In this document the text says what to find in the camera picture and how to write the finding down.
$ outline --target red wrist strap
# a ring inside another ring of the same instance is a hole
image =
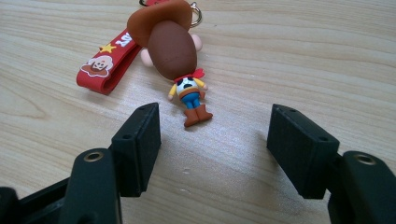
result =
[[[124,30],[80,67],[77,84],[102,94],[111,93],[140,50]]]

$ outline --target hat brim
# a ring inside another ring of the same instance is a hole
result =
[[[128,20],[127,29],[136,44],[146,48],[154,26],[160,21],[174,21],[190,30],[191,6],[184,0],[169,0],[137,10]]]

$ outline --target cowboy figurine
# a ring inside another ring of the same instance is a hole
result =
[[[168,99],[177,93],[186,105],[185,127],[213,117],[199,101],[205,97],[199,88],[207,90],[207,86],[199,79],[204,76],[203,69],[196,69],[196,51],[202,48],[202,42],[198,35],[188,33],[191,20],[189,3],[169,0],[137,10],[127,24],[134,42],[145,48],[141,53],[143,64],[155,66],[163,77],[175,82]]]

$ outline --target blue pants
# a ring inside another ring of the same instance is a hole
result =
[[[192,92],[190,94],[187,94],[181,98],[181,102],[183,102],[188,109],[194,109],[198,106],[200,106],[199,103],[199,93],[198,92]]]

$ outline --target tabletop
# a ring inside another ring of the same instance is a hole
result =
[[[0,186],[23,198],[108,147],[141,105],[160,106],[162,145],[123,223],[330,223],[266,148],[273,104],[295,108],[396,173],[396,4],[392,0],[197,1],[198,66],[213,119],[184,128],[172,83],[136,57],[115,90],[76,83],[138,1],[0,1]]]

